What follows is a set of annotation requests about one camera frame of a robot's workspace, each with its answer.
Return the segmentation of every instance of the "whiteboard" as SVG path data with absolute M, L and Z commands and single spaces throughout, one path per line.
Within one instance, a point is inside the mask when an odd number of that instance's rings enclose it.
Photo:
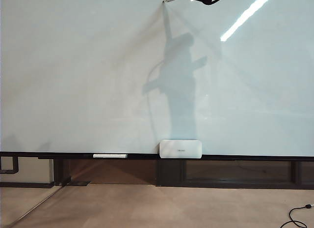
M 1 151 L 314 156 L 314 0 L 1 0 Z

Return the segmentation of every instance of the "cable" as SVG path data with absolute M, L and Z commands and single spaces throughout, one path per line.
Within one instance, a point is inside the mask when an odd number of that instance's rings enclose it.
M 294 224 L 295 224 L 297 227 L 299 227 L 299 228 L 308 228 L 308 226 L 307 226 L 305 223 L 303 223 L 303 222 L 301 222 L 301 221 L 294 220 L 294 219 L 291 217 L 291 212 L 293 212 L 294 210 L 304 209 L 304 208 L 310 209 L 310 208 L 312 208 L 313 206 L 314 206 L 314 204 L 307 204 L 307 205 L 305 205 L 304 207 L 295 207 L 295 208 L 291 209 L 290 212 L 289 212 L 290 221 L 288 221 L 288 222 L 286 222 L 286 223 L 283 223 L 280 228 L 284 227 L 286 224 L 289 224 L 289 223 L 294 223 Z

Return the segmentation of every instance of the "baseboard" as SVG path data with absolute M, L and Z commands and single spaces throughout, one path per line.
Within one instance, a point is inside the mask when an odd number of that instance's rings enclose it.
M 0 182 L 0 187 L 10 187 L 10 188 L 42 188 L 42 189 L 50 189 L 53 186 L 54 186 L 54 182 L 51 182 L 51 183 Z

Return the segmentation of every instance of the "white device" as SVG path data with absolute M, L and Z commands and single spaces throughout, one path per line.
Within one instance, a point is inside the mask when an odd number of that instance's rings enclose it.
M 164 140 L 159 144 L 161 158 L 201 158 L 202 142 L 196 140 Z

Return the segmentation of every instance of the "black trim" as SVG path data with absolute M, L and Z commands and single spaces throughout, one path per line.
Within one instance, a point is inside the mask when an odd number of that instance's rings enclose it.
M 0 174 L 16 174 L 19 172 L 19 158 L 16 156 L 12 157 L 12 167 L 12 169 L 2 169 L 0 157 Z
M 0 187 L 10 187 L 10 188 L 42 188 L 42 189 L 50 189 L 53 186 L 54 186 L 54 182 L 51 182 L 51 183 L 0 182 Z
M 39 159 L 96 159 L 93 158 L 94 153 L 44 153 L 44 152 L 0 152 L 3 157 L 36 157 Z M 128 160 L 182 160 L 182 159 L 161 159 L 159 154 L 127 154 Z M 203 155 L 201 159 L 204 161 L 302 161 L 314 162 L 314 157 L 296 157 L 296 156 L 242 156 L 242 155 Z
M 203 187 L 203 188 L 228 188 L 228 189 L 293 189 L 314 190 L 313 183 L 302 183 L 302 162 L 291 161 L 291 180 L 287 182 L 274 181 L 239 181 L 239 180 L 210 180 L 187 179 L 186 160 L 173 160 L 157 162 L 157 186 L 171 187 Z

